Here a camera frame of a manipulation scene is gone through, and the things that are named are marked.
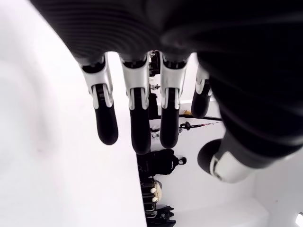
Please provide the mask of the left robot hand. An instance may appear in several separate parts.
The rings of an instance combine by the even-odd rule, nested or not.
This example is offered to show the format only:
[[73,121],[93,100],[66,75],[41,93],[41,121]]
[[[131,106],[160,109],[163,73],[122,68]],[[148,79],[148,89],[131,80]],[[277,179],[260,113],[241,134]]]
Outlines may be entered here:
[[226,127],[202,147],[200,167],[236,183],[303,145],[303,3],[300,0],[34,0],[76,59],[93,98],[98,136],[118,128],[107,53],[119,54],[132,145],[149,152],[150,51],[160,53],[163,147],[178,141],[187,62],[199,62],[191,113],[214,96]]

